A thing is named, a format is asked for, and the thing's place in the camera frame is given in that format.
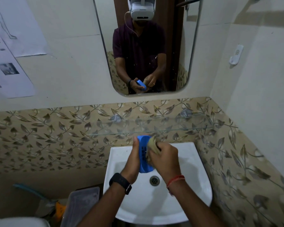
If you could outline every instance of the shirt sleeve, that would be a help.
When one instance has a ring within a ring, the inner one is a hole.
[[[114,31],[114,35],[113,35],[113,52],[114,52],[115,59],[118,57],[123,58],[121,38],[119,35],[119,31],[117,29]]]
[[[165,53],[166,54],[166,47],[165,47],[165,32],[164,29],[158,26],[158,54]]]

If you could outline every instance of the white paper sheet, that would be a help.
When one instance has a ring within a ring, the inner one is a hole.
[[[33,96],[34,85],[0,38],[0,93],[7,98]]]
[[[26,0],[0,0],[0,37],[14,57],[47,54],[49,51]]]

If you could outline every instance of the sink drain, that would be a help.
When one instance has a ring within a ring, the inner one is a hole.
[[[152,176],[149,179],[149,182],[152,186],[158,186],[160,184],[160,179],[157,176]]]

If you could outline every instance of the orange plastic object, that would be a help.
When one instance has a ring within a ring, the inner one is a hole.
[[[65,209],[66,206],[63,206],[59,202],[56,202],[56,217],[58,221],[62,219]]]

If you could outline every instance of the wall mirror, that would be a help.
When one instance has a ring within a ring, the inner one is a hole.
[[[94,0],[115,90],[173,92],[188,81],[202,0]]]

